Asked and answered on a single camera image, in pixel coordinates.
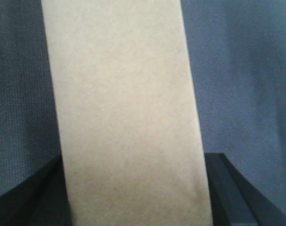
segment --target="fabric texture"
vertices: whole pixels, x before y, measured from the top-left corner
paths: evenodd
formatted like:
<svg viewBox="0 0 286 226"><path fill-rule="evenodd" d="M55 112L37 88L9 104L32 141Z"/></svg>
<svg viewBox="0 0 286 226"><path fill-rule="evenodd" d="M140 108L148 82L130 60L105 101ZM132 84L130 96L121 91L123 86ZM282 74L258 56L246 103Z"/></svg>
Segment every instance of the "fabric texture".
<svg viewBox="0 0 286 226"><path fill-rule="evenodd" d="M183 0L205 152L286 213L286 0Z"/></svg>
<svg viewBox="0 0 286 226"><path fill-rule="evenodd" d="M58 155L40 1L0 0L0 196Z"/></svg>

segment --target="dark surface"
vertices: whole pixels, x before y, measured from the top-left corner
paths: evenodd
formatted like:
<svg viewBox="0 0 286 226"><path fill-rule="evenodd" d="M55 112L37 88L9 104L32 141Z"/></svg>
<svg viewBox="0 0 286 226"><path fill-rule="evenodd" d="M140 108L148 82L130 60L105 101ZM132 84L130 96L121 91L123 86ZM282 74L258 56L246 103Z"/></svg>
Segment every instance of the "dark surface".
<svg viewBox="0 0 286 226"><path fill-rule="evenodd" d="M259 226L219 154L205 154L214 225Z"/></svg>
<svg viewBox="0 0 286 226"><path fill-rule="evenodd" d="M286 213L286 0L182 0L205 152Z"/></svg>
<svg viewBox="0 0 286 226"><path fill-rule="evenodd" d="M0 0L0 196L60 154L38 0Z"/></svg>
<svg viewBox="0 0 286 226"><path fill-rule="evenodd" d="M250 210L261 226L286 226L286 215L253 187L232 165L224 154L220 155Z"/></svg>

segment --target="brown paper bag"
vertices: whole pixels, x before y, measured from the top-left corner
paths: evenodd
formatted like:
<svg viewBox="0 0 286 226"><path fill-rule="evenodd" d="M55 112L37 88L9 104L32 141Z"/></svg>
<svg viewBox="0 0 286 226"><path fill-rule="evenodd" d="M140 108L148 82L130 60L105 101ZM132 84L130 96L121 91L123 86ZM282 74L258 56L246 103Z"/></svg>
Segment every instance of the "brown paper bag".
<svg viewBox="0 0 286 226"><path fill-rule="evenodd" d="M43 0L76 226L210 226L180 2Z"/></svg>

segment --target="black object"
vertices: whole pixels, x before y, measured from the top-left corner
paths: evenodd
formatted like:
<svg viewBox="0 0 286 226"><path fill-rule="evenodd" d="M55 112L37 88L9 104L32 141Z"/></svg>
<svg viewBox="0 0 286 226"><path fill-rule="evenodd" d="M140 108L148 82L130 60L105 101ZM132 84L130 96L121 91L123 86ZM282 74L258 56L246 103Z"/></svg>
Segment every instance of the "black object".
<svg viewBox="0 0 286 226"><path fill-rule="evenodd" d="M224 154L207 153L205 160L214 226L286 226L286 215L258 192ZM19 225L71 226L61 158L53 159L0 198L0 226Z"/></svg>
<svg viewBox="0 0 286 226"><path fill-rule="evenodd" d="M222 153L205 154L214 226L286 226L286 215Z"/></svg>

